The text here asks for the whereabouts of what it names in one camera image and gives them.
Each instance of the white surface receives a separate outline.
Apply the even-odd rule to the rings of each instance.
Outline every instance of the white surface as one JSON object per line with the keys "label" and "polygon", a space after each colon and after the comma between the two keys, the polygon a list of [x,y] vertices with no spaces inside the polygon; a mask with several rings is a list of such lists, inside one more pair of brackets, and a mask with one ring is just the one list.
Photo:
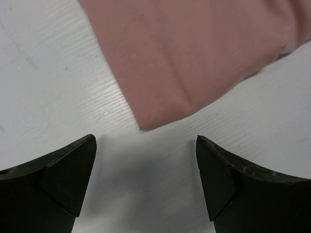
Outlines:
{"label": "white surface", "polygon": [[213,233],[198,134],[311,178],[311,43],[184,120],[140,133],[75,0],[0,0],[0,170],[92,133],[74,233]]}

